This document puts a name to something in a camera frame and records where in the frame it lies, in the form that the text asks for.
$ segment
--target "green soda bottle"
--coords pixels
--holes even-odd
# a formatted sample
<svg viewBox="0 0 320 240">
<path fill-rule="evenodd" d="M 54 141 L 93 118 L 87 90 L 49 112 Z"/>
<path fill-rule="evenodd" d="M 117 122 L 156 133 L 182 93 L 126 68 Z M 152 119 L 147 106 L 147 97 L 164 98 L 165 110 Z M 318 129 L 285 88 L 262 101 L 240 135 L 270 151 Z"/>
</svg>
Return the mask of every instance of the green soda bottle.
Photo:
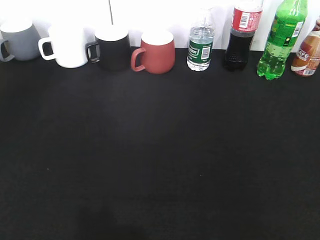
<svg viewBox="0 0 320 240">
<path fill-rule="evenodd" d="M 284 0 L 278 7 L 257 67 L 260 77 L 273 80 L 282 76 L 307 14 L 308 0 Z"/>
</svg>

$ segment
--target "red mug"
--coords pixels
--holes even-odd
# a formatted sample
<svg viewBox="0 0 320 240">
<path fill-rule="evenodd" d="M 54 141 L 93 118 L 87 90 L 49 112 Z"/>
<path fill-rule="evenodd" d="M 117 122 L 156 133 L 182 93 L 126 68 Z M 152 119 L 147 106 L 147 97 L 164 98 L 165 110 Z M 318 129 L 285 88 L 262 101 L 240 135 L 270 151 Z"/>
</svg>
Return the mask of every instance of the red mug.
<svg viewBox="0 0 320 240">
<path fill-rule="evenodd" d="M 136 66 L 139 54 L 141 54 L 141 65 Z M 132 53 L 131 68 L 135 72 L 146 70 L 152 74 L 164 74 L 173 68 L 175 59 L 175 42 L 171 32 L 145 32 L 141 36 L 141 47 Z"/>
</svg>

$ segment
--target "white wall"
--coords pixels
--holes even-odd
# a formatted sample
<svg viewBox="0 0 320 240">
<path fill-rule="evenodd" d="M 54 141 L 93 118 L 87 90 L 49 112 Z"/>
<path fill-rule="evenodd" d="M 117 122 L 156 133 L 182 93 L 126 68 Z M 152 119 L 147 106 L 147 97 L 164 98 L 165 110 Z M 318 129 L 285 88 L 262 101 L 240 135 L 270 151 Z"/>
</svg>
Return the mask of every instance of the white wall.
<svg viewBox="0 0 320 240">
<path fill-rule="evenodd" d="M 194 9 L 200 4 L 212 7 L 215 21 L 215 49 L 225 49 L 229 42 L 234 3 L 237 0 L 111 0 L 113 21 L 129 28 L 132 46 L 140 45 L 140 37 L 149 28 L 165 28 L 174 34 L 175 46 L 186 48 Z M 263 14 L 255 34 L 252 50 L 263 51 L 277 7 L 283 0 L 264 0 Z M 0 24 L 8 18 L 26 16 L 33 20 L 40 35 L 55 21 L 76 21 L 83 25 L 88 41 L 94 39 L 96 26 L 110 24 L 108 0 L 0 0 Z M 295 45 L 313 28 L 320 15 L 320 1 L 308 0 L 308 17 Z"/>
</svg>

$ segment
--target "white mug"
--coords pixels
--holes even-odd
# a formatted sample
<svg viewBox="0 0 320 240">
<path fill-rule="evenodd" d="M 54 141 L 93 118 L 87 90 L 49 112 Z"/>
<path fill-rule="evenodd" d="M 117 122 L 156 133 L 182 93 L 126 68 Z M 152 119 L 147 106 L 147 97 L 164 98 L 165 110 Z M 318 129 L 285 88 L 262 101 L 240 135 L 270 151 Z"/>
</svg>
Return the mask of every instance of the white mug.
<svg viewBox="0 0 320 240">
<path fill-rule="evenodd" d="M 40 54 L 45 60 L 55 61 L 64 68 L 77 68 L 88 62 L 86 56 L 86 36 L 81 27 L 51 26 L 49 37 L 39 40 Z M 53 54 L 45 55 L 43 45 L 51 43 Z"/>
</svg>

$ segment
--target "black mug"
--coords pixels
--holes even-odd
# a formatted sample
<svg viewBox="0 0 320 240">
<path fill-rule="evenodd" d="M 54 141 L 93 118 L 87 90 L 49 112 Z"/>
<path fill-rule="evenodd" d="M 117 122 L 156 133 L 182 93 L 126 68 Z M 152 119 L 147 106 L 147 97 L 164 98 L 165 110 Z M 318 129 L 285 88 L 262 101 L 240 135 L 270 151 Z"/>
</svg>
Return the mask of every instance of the black mug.
<svg viewBox="0 0 320 240">
<path fill-rule="evenodd" d="M 127 29 L 110 25 L 96 30 L 94 35 L 96 41 L 85 45 L 86 58 L 89 62 L 98 63 L 102 69 L 109 71 L 129 68 L 132 52 Z M 93 47 L 97 56 L 95 58 L 92 58 Z"/>
</svg>

